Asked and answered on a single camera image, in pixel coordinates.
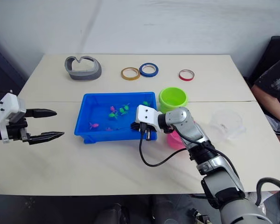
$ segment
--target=blue plastic tray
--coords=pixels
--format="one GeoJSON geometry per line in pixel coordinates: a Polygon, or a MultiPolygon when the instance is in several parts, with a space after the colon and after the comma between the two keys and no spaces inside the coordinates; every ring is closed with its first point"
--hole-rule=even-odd
{"type": "MultiPolygon", "coordinates": [[[[85,144],[97,141],[140,139],[140,132],[132,130],[130,125],[135,121],[138,105],[143,104],[144,101],[156,109],[154,92],[85,94],[76,123],[75,135],[84,138],[85,144]],[[119,109],[124,105],[128,105],[129,110],[127,114],[121,115],[119,109]],[[111,106],[118,110],[117,119],[109,118],[111,106]],[[99,126],[90,129],[90,123],[99,124],[99,126]]],[[[156,139],[156,133],[152,132],[151,140],[156,139]]]]}

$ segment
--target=pink cup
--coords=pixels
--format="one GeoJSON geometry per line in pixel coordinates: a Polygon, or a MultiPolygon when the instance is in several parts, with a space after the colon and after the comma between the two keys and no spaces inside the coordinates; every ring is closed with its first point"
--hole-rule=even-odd
{"type": "Polygon", "coordinates": [[[185,148],[185,145],[183,144],[181,137],[178,135],[176,131],[167,134],[167,143],[171,148],[176,150],[185,148]]]}

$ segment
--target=red tape roll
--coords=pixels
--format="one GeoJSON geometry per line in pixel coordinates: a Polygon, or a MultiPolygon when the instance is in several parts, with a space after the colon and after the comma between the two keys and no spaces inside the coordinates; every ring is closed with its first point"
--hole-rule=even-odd
{"type": "Polygon", "coordinates": [[[181,70],[181,71],[178,73],[178,77],[179,77],[181,80],[183,80],[183,81],[191,81],[191,80],[194,78],[194,76],[195,76],[195,73],[194,73],[193,71],[189,70],[189,69],[183,69],[183,70],[181,70]],[[187,72],[187,73],[191,74],[191,75],[192,75],[192,78],[184,78],[184,77],[182,77],[182,75],[181,75],[182,72],[187,72]]]}

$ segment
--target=gray plastic holder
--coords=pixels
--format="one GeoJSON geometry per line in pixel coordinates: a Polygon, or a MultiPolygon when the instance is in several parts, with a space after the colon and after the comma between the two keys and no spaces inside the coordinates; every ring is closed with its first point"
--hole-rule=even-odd
{"type": "Polygon", "coordinates": [[[101,76],[102,74],[102,68],[100,63],[93,57],[90,56],[82,56],[78,60],[74,56],[69,56],[64,63],[66,71],[69,73],[70,77],[72,79],[76,80],[94,80],[97,79],[101,76]],[[85,70],[85,71],[73,71],[72,70],[72,62],[74,60],[77,60],[78,63],[81,62],[82,59],[90,60],[94,63],[94,67],[90,70],[85,70]]]}

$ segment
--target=green toy fish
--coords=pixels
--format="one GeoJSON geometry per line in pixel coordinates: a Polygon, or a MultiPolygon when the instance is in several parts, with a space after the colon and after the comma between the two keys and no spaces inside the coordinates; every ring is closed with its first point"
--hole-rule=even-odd
{"type": "Polygon", "coordinates": [[[127,114],[127,112],[122,107],[119,109],[119,112],[121,115],[127,114]]]}
{"type": "Polygon", "coordinates": [[[143,101],[144,106],[149,106],[149,103],[147,101],[143,101]]]}
{"type": "Polygon", "coordinates": [[[127,104],[127,105],[123,105],[124,107],[124,109],[126,110],[126,111],[128,111],[129,110],[129,106],[128,106],[129,104],[127,104]]]}
{"type": "Polygon", "coordinates": [[[117,112],[116,113],[109,113],[109,118],[115,118],[115,119],[117,119],[117,117],[118,117],[118,114],[117,114],[117,112]]]}

